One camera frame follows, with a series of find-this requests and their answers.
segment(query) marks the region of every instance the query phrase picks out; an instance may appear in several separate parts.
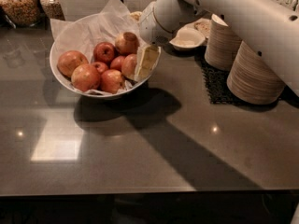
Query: countertop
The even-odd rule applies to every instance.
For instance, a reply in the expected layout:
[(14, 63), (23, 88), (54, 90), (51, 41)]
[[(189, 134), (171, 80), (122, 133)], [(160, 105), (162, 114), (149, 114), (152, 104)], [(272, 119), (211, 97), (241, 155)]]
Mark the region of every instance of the countertop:
[(299, 189), (299, 105), (213, 105), (194, 54), (170, 47), (102, 102), (55, 79), (47, 23), (0, 39), (1, 196)]

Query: robotic arm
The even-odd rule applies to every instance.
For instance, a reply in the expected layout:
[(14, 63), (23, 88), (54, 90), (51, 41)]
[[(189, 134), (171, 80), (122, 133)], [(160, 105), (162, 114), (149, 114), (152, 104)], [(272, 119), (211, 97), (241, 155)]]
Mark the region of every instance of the robotic arm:
[(141, 37), (162, 45), (207, 11), (225, 20), (299, 96), (299, 14), (271, 0), (157, 0), (143, 11)]

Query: jar of nuts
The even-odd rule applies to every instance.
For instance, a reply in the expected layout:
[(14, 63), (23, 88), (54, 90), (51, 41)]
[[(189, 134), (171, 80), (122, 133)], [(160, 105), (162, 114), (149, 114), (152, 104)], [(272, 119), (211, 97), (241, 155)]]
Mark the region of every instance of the jar of nuts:
[(17, 26), (33, 26), (40, 21), (38, 0), (0, 0), (0, 7)]
[(48, 18), (64, 21), (64, 13), (59, 0), (39, 0)]

